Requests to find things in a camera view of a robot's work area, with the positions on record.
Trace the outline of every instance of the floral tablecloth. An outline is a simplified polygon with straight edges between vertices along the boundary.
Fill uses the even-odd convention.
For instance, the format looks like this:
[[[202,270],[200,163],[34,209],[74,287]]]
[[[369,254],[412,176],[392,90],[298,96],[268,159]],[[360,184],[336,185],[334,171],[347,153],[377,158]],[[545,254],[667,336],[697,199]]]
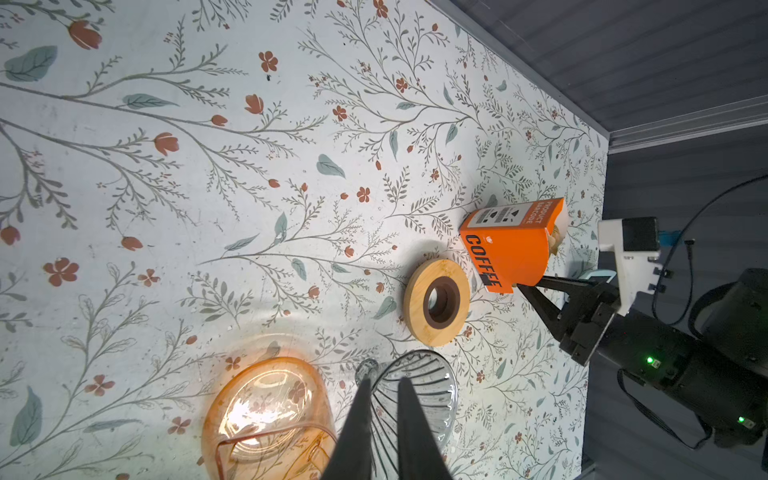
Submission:
[[[478,288],[478,207],[565,197],[597,260],[607,142],[429,3],[0,1],[0,475],[204,478],[216,392],[305,352],[341,428],[419,347],[424,260],[471,278],[454,478],[572,478],[587,370]]]

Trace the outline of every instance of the table surface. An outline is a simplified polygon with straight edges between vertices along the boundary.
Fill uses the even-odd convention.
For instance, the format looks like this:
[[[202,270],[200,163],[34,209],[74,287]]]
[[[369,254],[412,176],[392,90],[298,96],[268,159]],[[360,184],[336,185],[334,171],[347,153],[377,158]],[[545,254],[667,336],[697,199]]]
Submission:
[[[588,371],[457,234],[565,197],[548,271],[594,267],[604,137],[424,2],[79,4],[3,12],[0,475],[204,478],[212,395],[285,353],[340,428],[436,257],[472,285],[454,478],[579,473]]]

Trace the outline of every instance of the orange glass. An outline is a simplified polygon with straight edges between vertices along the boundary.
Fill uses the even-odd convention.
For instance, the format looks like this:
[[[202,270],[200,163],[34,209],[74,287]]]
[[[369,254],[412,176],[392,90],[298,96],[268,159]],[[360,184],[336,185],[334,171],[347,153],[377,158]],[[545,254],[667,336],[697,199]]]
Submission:
[[[323,379],[293,357],[247,367],[208,410],[202,444],[213,480],[317,480],[336,446]]]

